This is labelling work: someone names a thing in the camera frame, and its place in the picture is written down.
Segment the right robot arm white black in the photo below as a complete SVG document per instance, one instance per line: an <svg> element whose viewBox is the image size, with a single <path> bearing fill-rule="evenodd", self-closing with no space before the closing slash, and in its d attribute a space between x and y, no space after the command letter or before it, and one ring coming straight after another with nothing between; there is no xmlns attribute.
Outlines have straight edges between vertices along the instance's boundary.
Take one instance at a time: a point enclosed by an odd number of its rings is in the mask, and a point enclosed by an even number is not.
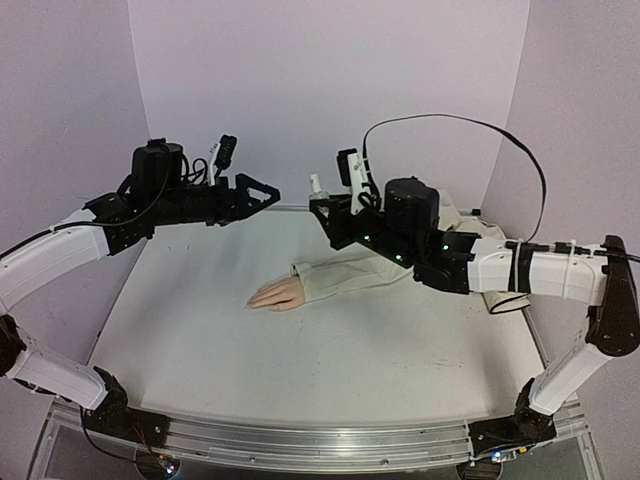
<svg viewBox="0 0 640 480"><path fill-rule="evenodd" d="M474 457L498 458L554 439L553 416L564 401L604 364L638 349L637 291L620 237L545 245L443 231L438 192L416 178L388 182L381 210L356 190L330 195L316 176L310 183L309 209L335 250L358 243L442 292L533 294L587 305L586 332L525 384L513 414L470 424Z"/></svg>

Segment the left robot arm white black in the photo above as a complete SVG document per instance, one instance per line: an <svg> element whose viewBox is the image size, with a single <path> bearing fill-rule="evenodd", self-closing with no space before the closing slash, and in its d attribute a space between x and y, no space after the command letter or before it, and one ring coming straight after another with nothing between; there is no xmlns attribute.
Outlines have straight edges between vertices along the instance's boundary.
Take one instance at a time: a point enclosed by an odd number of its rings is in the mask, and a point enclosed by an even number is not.
<svg viewBox="0 0 640 480"><path fill-rule="evenodd" d="M222 136L211 159L194 170L181 145L151 139L134 151L131 172L116 191L3 252L2 376L76 403L113 436L131 433L135 416L117 379L40 346L17 325L11 310L67 273L152 239L161 226L226 226L277 203L277 188L246 174L234 180L223 176L236 145L235 137Z"/></svg>

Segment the clear nail polish bottle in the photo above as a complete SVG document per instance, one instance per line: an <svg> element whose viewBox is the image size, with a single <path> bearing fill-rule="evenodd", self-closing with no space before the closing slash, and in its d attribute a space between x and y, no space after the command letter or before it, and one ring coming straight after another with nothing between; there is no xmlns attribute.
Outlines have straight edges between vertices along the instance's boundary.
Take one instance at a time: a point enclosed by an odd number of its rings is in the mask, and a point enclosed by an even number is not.
<svg viewBox="0 0 640 480"><path fill-rule="evenodd" d="M311 187L311 193L309 200L326 200L329 198L329 193L322 188L319 176L317 174L311 174L309 176L309 182Z"/></svg>

